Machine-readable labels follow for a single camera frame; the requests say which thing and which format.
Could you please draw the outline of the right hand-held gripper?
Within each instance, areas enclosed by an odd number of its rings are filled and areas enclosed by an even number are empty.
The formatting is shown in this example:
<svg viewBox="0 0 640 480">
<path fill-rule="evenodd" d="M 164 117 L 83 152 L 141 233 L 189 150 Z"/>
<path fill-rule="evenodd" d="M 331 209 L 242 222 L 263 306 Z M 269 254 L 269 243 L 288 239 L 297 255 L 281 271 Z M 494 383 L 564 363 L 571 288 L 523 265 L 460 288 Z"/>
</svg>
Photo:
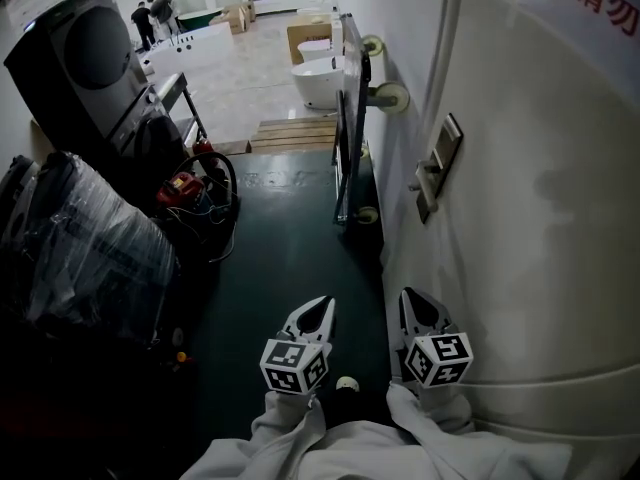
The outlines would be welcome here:
<svg viewBox="0 0 640 480">
<path fill-rule="evenodd" d="M 474 361 L 465 332 L 445 332 L 448 310 L 430 295 L 405 287 L 399 295 L 400 327 L 405 337 L 398 351 L 405 384 L 433 389 L 458 384 Z"/>
</svg>

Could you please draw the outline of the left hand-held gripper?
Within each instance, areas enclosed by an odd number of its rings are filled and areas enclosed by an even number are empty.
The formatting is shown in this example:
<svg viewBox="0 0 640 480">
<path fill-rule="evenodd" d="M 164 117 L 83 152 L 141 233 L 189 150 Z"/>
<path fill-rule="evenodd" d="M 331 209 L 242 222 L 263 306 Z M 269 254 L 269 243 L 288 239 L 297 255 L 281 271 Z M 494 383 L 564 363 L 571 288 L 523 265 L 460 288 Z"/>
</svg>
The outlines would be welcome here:
<svg viewBox="0 0 640 480">
<path fill-rule="evenodd" d="M 270 390 L 308 395 L 329 373 L 336 300 L 331 296 L 313 299 L 289 314 L 284 329 L 269 339 L 260 369 Z"/>
</svg>

